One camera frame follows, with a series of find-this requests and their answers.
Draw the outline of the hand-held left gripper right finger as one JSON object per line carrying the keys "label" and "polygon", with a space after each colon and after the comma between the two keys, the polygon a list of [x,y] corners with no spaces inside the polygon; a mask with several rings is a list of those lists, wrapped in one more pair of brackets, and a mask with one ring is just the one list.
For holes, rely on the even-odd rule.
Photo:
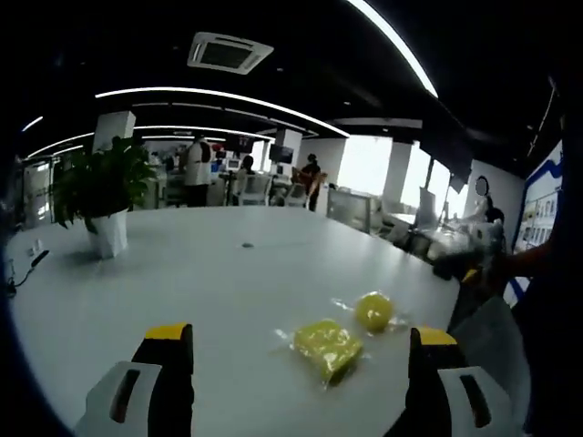
{"label": "hand-held left gripper right finger", "polygon": [[470,366],[456,340],[431,328],[410,330],[404,411],[387,436],[520,436],[508,394]]}

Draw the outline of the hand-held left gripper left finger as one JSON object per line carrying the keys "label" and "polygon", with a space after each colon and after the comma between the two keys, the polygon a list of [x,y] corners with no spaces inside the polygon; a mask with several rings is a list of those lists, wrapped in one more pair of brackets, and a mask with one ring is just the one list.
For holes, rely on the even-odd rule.
{"label": "hand-held left gripper left finger", "polygon": [[88,392],[75,436],[190,436],[193,374],[192,325],[149,329]]}

